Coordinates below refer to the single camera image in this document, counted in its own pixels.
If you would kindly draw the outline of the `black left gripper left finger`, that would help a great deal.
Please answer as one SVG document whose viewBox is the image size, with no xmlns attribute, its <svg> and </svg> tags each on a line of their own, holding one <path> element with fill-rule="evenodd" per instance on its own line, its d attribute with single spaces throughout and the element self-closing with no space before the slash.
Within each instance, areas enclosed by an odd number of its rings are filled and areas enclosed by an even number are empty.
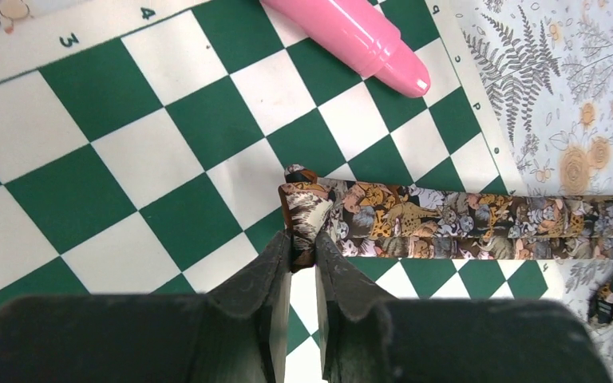
<svg viewBox="0 0 613 383">
<path fill-rule="evenodd" d="M 30 295 L 0 308 L 0 382 L 281 382 L 292 238 L 206 293 Z"/>
</svg>

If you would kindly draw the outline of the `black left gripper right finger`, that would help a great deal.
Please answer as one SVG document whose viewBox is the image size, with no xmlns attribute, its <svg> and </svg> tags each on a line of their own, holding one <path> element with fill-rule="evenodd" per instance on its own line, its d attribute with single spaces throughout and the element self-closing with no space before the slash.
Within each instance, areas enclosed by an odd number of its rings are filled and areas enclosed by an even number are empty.
<svg viewBox="0 0 613 383">
<path fill-rule="evenodd" d="M 608 382 L 587 331 L 551 300 L 399 299 L 314 241 L 329 382 Z"/>
</svg>

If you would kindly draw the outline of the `brown floral patterned tie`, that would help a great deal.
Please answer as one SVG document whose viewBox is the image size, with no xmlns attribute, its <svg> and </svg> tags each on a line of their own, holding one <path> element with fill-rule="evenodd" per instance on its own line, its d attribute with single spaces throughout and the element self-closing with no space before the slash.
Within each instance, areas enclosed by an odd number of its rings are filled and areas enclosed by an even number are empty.
<svg viewBox="0 0 613 383">
<path fill-rule="evenodd" d="M 346 257 L 613 259 L 613 196 L 531 197 L 322 178 L 299 165 L 279 188 L 298 256 L 318 234 Z"/>
</svg>

